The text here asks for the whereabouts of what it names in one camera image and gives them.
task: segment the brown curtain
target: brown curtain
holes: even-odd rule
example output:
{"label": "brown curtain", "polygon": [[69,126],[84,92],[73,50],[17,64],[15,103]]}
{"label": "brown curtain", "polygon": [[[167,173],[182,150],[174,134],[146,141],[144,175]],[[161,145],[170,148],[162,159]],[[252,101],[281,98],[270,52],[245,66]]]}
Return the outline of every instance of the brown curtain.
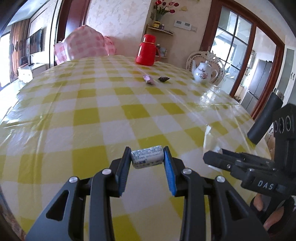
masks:
{"label": "brown curtain", "polygon": [[17,68],[20,66],[21,57],[26,56],[26,41],[28,38],[30,19],[14,23],[10,31],[10,82],[18,78]]}

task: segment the white teapot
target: white teapot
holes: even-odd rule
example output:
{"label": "white teapot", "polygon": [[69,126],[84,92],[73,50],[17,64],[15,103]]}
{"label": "white teapot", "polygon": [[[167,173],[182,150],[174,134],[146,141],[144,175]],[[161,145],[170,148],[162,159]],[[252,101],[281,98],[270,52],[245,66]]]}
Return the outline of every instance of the white teapot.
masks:
{"label": "white teapot", "polygon": [[196,67],[195,60],[192,60],[192,74],[195,81],[202,84],[212,83],[212,81],[218,76],[217,70],[212,70],[212,66],[209,64],[209,61],[206,61],[205,63],[200,62],[200,65]]}

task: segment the plastic table cover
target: plastic table cover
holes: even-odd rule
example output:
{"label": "plastic table cover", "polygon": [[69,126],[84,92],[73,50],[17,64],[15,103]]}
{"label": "plastic table cover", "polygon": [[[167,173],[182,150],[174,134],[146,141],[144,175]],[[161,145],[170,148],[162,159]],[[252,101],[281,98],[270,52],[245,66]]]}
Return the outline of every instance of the plastic table cover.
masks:
{"label": "plastic table cover", "polygon": [[[146,74],[156,85],[145,83]],[[161,76],[170,79],[161,83]],[[248,140],[254,122],[241,105],[162,62],[141,66],[124,56],[65,62],[34,78],[17,99],[0,125],[0,183],[26,232],[71,176],[93,176],[126,146],[167,145],[201,176],[223,174],[247,202],[254,193],[228,172],[207,166],[203,153],[224,148],[270,158],[264,139],[257,146]],[[131,166],[126,191],[111,199],[111,208],[117,240],[179,238],[183,198],[171,196],[163,165]]]}

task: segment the silver screw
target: silver screw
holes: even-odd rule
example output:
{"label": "silver screw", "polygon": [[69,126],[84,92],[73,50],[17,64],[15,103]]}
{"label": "silver screw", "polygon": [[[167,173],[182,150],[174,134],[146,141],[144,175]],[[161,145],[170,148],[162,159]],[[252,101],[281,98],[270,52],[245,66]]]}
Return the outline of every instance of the silver screw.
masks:
{"label": "silver screw", "polygon": [[192,170],[190,168],[184,168],[183,173],[189,175],[192,173]]}
{"label": "silver screw", "polygon": [[103,173],[104,175],[109,175],[111,172],[112,172],[112,170],[109,169],[109,168],[106,168],[106,169],[104,169],[104,170],[102,171],[102,173]]}
{"label": "silver screw", "polygon": [[70,179],[69,179],[69,182],[71,182],[71,183],[75,183],[75,182],[77,182],[78,181],[78,177],[71,177]]}
{"label": "silver screw", "polygon": [[223,183],[223,182],[225,182],[225,177],[222,177],[222,176],[217,176],[217,181],[219,182],[219,183]]}

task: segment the teapot spout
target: teapot spout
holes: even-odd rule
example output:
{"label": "teapot spout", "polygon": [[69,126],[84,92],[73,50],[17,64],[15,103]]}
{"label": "teapot spout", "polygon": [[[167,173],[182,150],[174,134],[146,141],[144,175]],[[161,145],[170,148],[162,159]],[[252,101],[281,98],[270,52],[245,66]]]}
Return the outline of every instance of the teapot spout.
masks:
{"label": "teapot spout", "polygon": [[196,70],[196,63],[195,63],[195,60],[192,60],[192,70],[191,70],[191,72],[192,72],[193,75],[194,75],[195,70]]}

